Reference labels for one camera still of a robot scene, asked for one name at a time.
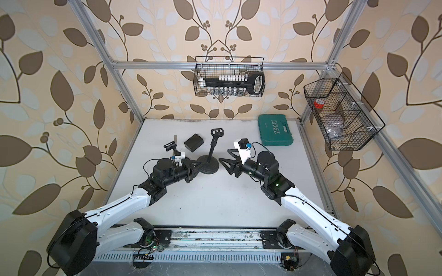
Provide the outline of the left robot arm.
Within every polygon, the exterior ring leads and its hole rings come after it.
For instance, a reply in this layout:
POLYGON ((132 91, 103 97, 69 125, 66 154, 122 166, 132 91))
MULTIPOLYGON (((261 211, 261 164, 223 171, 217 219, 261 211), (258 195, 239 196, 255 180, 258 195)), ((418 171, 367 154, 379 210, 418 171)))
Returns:
POLYGON ((128 244, 143 242, 154 227, 143 218, 120 227, 116 223, 162 198, 167 187, 179 181, 190 183, 204 163, 184 158, 175 162, 159 159, 148 178, 132 191, 105 206, 85 213, 68 213, 47 247, 47 263, 74 276, 83 271, 95 257, 128 244))

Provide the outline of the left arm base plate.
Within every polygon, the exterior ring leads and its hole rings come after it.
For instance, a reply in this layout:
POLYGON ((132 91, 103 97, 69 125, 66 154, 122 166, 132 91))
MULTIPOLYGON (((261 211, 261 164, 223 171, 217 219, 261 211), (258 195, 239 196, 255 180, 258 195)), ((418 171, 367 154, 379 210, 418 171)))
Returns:
POLYGON ((137 245, 141 247, 160 246, 162 248, 167 248, 170 245, 171 236, 171 230, 147 230, 142 235, 137 245))

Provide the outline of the black round base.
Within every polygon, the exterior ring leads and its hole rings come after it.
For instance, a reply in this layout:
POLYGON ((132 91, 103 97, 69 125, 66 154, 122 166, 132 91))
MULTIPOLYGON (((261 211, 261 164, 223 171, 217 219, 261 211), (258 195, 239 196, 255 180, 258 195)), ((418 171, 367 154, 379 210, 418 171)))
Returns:
POLYGON ((215 174, 219 170, 219 162, 213 156, 203 155, 197 161, 202 164, 199 171, 203 174, 215 174))

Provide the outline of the black mic stand rod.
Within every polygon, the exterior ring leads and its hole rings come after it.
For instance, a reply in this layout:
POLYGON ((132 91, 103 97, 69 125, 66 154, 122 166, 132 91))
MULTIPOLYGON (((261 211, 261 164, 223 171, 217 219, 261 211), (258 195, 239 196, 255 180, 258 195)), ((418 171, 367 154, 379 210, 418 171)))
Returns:
POLYGON ((177 150, 177 144, 175 141, 171 141, 170 143, 163 146, 166 149, 166 152, 172 151, 173 156, 180 156, 181 153, 177 150))

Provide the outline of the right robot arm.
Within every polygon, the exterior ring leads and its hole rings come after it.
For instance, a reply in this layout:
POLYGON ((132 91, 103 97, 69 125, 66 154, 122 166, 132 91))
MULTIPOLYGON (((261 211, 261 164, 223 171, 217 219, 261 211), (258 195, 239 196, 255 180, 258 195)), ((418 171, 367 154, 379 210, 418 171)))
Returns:
POLYGON ((307 230, 287 219, 277 232, 279 245, 301 247, 323 259, 337 276, 372 276, 376 257, 368 232, 328 214, 309 200, 298 187, 279 171, 274 154, 263 151, 257 160, 248 150, 232 149, 232 159, 219 161, 230 175, 238 178, 247 174, 260 183, 261 190, 270 199, 290 210, 311 227, 307 230))

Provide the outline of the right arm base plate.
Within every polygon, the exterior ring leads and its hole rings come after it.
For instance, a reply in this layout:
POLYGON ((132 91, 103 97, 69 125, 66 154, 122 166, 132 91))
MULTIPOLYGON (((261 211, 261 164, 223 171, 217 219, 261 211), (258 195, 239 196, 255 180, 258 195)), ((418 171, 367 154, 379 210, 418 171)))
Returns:
POLYGON ((260 231, 259 232, 262 247, 266 250, 295 250, 297 247, 292 245, 289 240, 277 231, 260 231))

